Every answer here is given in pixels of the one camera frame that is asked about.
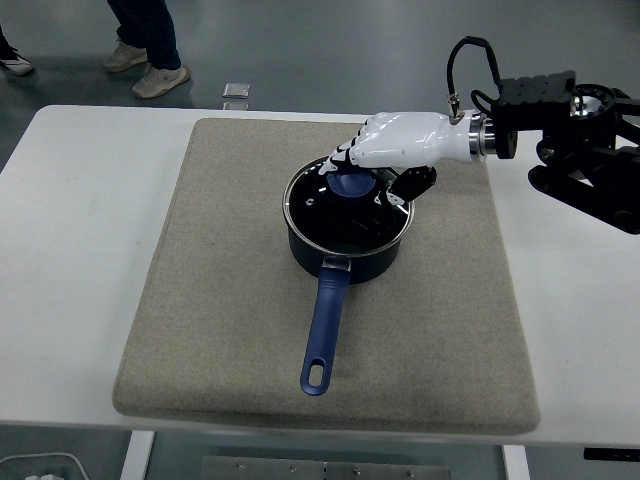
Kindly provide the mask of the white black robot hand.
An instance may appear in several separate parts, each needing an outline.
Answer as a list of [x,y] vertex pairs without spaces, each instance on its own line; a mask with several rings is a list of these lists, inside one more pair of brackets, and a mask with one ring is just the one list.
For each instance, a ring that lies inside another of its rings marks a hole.
[[480,160],[479,138],[472,129],[469,113],[455,124],[434,112],[378,113],[367,119],[352,140],[336,147],[319,174],[400,168],[401,175],[385,195],[388,203],[402,205],[433,185],[433,167],[439,161],[470,164]]

